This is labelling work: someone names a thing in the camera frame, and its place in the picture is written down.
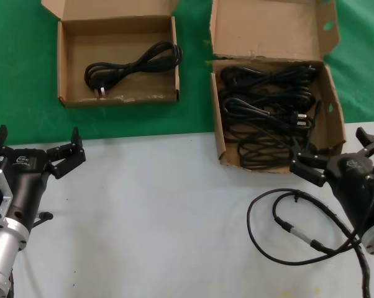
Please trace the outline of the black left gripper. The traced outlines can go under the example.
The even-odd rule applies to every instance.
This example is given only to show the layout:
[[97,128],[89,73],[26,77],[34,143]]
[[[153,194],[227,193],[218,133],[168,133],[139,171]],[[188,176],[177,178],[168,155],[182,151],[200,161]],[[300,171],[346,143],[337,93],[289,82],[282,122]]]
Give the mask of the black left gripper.
[[7,127],[1,125],[0,155],[8,159],[12,169],[12,201],[6,217],[31,231],[50,173],[60,179],[86,161],[83,141],[77,127],[73,129],[70,143],[50,148],[46,152],[7,147],[4,145],[7,136]]

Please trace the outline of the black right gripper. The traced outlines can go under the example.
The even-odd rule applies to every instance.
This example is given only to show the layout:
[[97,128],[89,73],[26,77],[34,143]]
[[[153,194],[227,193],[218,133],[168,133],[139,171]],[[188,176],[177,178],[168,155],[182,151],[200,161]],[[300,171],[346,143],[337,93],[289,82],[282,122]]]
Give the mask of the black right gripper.
[[329,159],[303,150],[291,139],[290,171],[304,180],[323,186],[329,183],[334,197],[359,236],[374,226],[374,135],[359,127],[356,138],[362,145],[358,153],[346,153]]

